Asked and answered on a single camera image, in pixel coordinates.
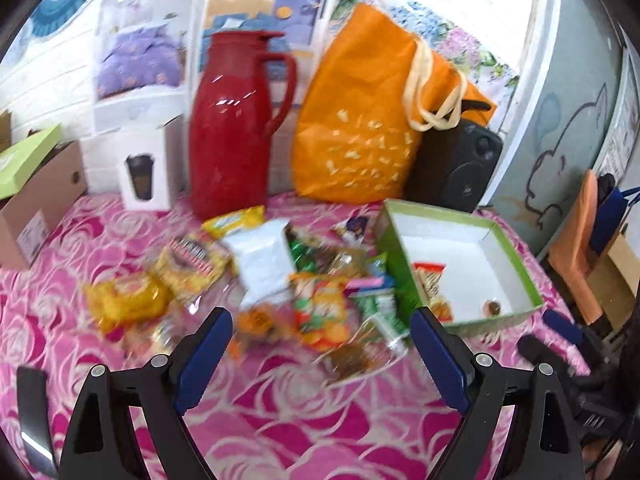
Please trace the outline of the white cup picture box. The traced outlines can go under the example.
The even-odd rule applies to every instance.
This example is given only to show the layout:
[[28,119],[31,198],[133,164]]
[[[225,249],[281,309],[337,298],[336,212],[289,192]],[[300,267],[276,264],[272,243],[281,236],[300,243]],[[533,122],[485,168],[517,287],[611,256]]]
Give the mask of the white cup picture box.
[[125,208],[170,211],[183,189],[183,117],[115,133],[114,154]]

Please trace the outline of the yellow barcode snack packet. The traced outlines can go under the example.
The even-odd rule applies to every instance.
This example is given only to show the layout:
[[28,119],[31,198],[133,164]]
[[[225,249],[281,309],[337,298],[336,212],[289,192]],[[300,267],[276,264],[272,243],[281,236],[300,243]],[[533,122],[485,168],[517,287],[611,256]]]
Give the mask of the yellow barcode snack packet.
[[221,240],[232,233],[255,229],[264,223],[265,207],[260,205],[211,218],[202,224],[202,229],[215,240]]

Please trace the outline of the green box lid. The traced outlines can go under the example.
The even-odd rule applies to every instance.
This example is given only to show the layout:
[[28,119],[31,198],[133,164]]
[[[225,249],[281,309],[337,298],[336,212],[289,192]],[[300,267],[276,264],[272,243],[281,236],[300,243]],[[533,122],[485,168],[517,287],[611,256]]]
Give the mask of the green box lid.
[[27,180],[62,140],[60,125],[28,136],[1,153],[0,200],[20,192]]

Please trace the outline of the brown cardboard box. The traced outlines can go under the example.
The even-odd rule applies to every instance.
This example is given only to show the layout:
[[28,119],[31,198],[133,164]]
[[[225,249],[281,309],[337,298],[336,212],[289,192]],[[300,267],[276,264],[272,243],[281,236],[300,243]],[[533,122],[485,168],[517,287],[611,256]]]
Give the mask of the brown cardboard box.
[[63,143],[21,191],[1,202],[1,267],[28,270],[70,207],[88,190],[80,144]]

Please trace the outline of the blue white small packet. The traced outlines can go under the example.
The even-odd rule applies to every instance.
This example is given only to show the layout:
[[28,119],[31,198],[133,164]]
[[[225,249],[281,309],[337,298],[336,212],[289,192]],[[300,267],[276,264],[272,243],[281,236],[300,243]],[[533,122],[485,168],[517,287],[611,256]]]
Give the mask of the blue white small packet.
[[348,247],[359,247],[366,237],[368,224],[367,216],[349,217],[335,223],[331,231]]

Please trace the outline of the black smartphone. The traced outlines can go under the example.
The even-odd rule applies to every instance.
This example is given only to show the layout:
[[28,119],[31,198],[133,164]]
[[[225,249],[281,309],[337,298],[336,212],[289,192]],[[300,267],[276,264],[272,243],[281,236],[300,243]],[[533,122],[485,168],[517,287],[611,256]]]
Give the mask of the black smartphone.
[[58,478],[52,444],[47,398],[47,374],[28,366],[16,372],[16,395],[21,437],[29,463],[40,474]]

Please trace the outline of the red thermos jug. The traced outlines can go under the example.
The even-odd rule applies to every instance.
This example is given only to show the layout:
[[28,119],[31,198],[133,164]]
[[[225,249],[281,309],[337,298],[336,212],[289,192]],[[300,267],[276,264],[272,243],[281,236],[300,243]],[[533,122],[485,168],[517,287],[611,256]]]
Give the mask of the red thermos jug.
[[[213,34],[192,106],[189,131],[191,204],[203,221],[265,203],[271,139],[290,111],[297,64],[271,52],[274,30]],[[281,61],[288,80],[278,110],[272,107],[267,64]]]

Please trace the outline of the pink rose tablecloth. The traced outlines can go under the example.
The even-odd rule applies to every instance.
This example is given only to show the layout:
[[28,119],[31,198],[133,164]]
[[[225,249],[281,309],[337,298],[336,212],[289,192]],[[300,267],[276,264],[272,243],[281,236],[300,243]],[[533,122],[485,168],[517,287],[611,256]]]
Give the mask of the pink rose tablecloth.
[[[129,211],[115,194],[74,203],[32,267],[1,274],[1,427],[21,448],[16,370],[48,375],[50,428],[62,446],[88,370],[126,365],[119,336],[93,325],[81,287],[136,272],[169,237],[195,229],[187,202]],[[190,433],[221,479],[423,479],[459,421],[415,353],[387,370],[327,387],[314,355],[254,349],[222,362]]]

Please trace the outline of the clear brown snack packet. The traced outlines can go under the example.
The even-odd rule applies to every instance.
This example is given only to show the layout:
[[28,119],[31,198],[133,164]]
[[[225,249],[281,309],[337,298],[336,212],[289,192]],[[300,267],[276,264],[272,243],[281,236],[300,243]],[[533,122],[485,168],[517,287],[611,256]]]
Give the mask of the clear brown snack packet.
[[319,366],[324,371],[324,384],[328,386],[377,372],[397,360],[397,353],[384,339],[359,339],[320,356]]

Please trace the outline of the green white open box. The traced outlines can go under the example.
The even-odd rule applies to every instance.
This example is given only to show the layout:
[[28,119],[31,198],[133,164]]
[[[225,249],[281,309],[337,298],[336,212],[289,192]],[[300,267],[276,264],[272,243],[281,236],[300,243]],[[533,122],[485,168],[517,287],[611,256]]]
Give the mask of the green white open box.
[[446,266],[440,292],[454,320],[442,323],[463,337],[498,332],[525,321],[544,300],[498,223],[465,212],[386,200],[372,229],[395,281],[398,316],[427,307],[415,262]]

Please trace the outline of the orange chips snack bag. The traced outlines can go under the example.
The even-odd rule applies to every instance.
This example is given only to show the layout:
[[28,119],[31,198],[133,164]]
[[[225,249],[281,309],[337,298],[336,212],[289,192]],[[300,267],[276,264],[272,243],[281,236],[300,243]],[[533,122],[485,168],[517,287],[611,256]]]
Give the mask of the orange chips snack bag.
[[299,272],[288,279],[293,291],[297,333],[308,347],[324,353],[352,336],[348,326],[346,278]]

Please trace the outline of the orange round cracker packet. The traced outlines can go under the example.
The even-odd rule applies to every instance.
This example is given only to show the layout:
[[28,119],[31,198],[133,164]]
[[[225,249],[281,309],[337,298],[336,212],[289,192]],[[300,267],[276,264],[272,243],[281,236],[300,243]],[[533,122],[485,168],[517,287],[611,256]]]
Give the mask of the orange round cracker packet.
[[235,313],[230,351],[239,359],[251,348],[274,346],[293,336],[294,330],[277,308],[272,304],[255,304]]

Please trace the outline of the green striped snack packet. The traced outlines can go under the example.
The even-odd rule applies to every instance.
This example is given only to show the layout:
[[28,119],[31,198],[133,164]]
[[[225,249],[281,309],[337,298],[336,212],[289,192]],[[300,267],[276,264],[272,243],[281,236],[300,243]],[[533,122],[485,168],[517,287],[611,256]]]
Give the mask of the green striped snack packet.
[[398,316],[393,289],[357,290],[351,292],[348,299],[360,314],[359,335],[365,336],[367,341],[384,342],[398,358],[406,354],[409,330]]

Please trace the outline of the dark green candy packet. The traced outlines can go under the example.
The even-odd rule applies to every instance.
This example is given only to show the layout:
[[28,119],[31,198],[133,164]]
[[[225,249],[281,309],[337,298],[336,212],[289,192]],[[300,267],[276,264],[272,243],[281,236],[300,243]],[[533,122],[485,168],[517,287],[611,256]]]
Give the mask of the dark green candy packet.
[[314,258],[314,248],[305,244],[292,229],[288,229],[285,236],[295,269],[298,272],[317,273],[318,266]]

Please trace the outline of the yellow galette cookie bag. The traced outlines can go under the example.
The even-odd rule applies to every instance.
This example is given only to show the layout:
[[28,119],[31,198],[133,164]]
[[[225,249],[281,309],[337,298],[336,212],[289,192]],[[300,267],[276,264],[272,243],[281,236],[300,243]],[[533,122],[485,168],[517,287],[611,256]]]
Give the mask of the yellow galette cookie bag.
[[178,301],[192,304],[222,277],[230,259],[224,245],[197,230],[168,240],[149,270]]

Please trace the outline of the orange chair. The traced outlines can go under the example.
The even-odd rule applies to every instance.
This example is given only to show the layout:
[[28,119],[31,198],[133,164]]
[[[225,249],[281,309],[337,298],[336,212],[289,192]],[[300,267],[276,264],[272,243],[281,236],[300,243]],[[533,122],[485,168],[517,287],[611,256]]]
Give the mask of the orange chair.
[[603,314],[587,283],[591,272],[589,241],[596,221],[597,206],[597,177],[592,169],[588,169],[582,178],[574,206],[548,252],[550,266],[568,287],[582,319],[588,325]]

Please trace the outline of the pink edged nut packet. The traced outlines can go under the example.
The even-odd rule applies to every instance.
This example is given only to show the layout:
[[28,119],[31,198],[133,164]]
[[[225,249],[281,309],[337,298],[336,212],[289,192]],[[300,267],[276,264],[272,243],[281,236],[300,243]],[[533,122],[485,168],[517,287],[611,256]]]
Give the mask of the pink edged nut packet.
[[328,273],[355,281],[352,288],[394,288],[395,281],[387,273],[385,252],[374,256],[360,248],[339,250],[328,267]]

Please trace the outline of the red snack packet in box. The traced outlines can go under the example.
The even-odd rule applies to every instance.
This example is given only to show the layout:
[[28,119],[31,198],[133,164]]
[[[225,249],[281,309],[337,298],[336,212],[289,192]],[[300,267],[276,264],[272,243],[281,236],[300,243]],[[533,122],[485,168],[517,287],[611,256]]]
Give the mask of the red snack packet in box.
[[439,282],[446,266],[441,263],[415,262],[413,270],[424,290],[427,307],[441,323],[454,320],[452,309],[447,298],[440,292]]

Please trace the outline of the white foil snack packet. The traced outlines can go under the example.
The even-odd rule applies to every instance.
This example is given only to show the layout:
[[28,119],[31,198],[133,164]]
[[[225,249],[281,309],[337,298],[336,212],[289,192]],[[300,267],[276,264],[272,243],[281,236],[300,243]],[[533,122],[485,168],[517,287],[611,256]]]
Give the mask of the white foil snack packet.
[[272,219],[254,229],[226,235],[221,243],[233,256],[244,296],[242,310],[290,296],[288,279],[296,272],[285,229],[290,220]]

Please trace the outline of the yellow orange pastry packet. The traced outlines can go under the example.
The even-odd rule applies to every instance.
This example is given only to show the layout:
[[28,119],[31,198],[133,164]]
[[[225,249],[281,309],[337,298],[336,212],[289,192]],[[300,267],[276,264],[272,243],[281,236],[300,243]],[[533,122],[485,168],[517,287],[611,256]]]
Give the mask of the yellow orange pastry packet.
[[82,291],[96,326],[104,334],[154,321],[166,313],[174,299],[159,278],[146,272],[87,284]]

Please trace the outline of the orange tote bag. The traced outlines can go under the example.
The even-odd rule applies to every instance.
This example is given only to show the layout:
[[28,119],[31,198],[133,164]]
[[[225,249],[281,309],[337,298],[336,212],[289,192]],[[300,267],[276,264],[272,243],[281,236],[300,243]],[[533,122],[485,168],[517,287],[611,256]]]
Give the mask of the orange tote bag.
[[462,70],[374,6],[359,3],[314,73],[291,154],[295,191],[365,204],[401,196],[420,142],[495,103]]

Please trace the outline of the bedding picture box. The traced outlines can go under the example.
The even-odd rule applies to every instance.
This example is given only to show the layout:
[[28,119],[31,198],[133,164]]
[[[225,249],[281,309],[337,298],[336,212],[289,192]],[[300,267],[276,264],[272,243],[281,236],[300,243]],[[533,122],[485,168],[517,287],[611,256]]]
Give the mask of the bedding picture box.
[[92,74],[94,130],[163,125],[186,112],[194,0],[103,0]]

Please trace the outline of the black speaker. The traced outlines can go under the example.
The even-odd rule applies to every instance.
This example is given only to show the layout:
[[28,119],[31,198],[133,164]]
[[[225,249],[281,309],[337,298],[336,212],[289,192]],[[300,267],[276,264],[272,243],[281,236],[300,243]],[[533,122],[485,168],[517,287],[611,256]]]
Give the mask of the black speaker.
[[456,128],[424,133],[402,197],[409,202],[472,212],[502,151],[498,134],[461,119]]

